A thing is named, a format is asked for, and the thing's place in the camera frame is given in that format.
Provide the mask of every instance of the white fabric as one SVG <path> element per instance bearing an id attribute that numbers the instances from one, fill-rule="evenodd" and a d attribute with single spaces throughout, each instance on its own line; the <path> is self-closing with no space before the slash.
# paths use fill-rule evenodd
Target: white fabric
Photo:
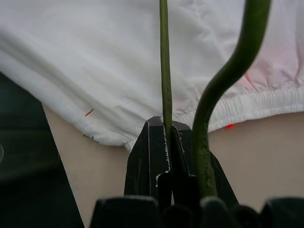
<path id="1" fill-rule="evenodd" d="M 174 120 L 192 126 L 235 48 L 243 6 L 169 1 Z M 258 57 L 209 130 L 304 110 L 303 11 L 303 0 L 273 0 Z M 131 150 L 144 121 L 162 115 L 159 27 L 158 0 L 0 0 L 0 71 L 84 134 Z"/>

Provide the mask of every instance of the red mark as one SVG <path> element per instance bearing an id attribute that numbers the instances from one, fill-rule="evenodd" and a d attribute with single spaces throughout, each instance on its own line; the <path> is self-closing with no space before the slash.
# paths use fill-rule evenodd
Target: red mark
<path id="1" fill-rule="evenodd" d="M 90 115 L 90 114 L 91 114 L 91 112 L 93 112 L 93 109 L 92 109 L 90 112 L 88 112 L 87 114 L 85 114 L 85 116 Z"/>
<path id="2" fill-rule="evenodd" d="M 229 125 L 227 125 L 225 128 L 230 129 L 230 128 L 233 128 L 233 127 L 234 127 L 234 125 L 235 125 L 235 123 L 233 123 L 233 124 L 229 124 Z"/>

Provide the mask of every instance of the white cloth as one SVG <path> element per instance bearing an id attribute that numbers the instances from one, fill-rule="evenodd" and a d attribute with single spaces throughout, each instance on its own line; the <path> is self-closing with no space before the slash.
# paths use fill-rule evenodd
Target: white cloth
<path id="1" fill-rule="evenodd" d="M 243 0 L 170 0 L 173 119 L 192 126 L 232 54 Z M 254 64 L 209 125 L 304 110 L 304 1 L 273 0 Z M 158 0 L 0 0 L 0 71 L 105 145 L 133 147 L 162 115 Z"/>

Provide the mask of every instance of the black object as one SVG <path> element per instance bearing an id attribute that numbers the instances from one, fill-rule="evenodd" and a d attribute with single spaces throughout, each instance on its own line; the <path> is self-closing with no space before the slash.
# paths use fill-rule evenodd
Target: black object
<path id="1" fill-rule="evenodd" d="M 0 144 L 0 227 L 83 228 L 41 102 L 2 74 Z"/>
<path id="2" fill-rule="evenodd" d="M 218 198 L 199 200 L 191 137 L 187 125 L 173 121 L 168 153 L 160 117 L 147 120 L 128 159 L 125 197 L 97 201 L 91 228 L 304 227 L 304 199 L 272 199 L 261 214 L 239 205 L 213 154 Z"/>

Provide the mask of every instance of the beige surface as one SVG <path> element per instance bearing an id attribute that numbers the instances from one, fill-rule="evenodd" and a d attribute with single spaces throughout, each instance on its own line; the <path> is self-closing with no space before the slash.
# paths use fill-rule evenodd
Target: beige surface
<path id="1" fill-rule="evenodd" d="M 45 108 L 54 139 L 88 227 L 100 197 L 124 191 L 128 153 L 102 146 Z M 304 113 L 284 114 L 236 124 L 209 134 L 240 203 L 260 209 L 271 196 L 304 196 Z"/>

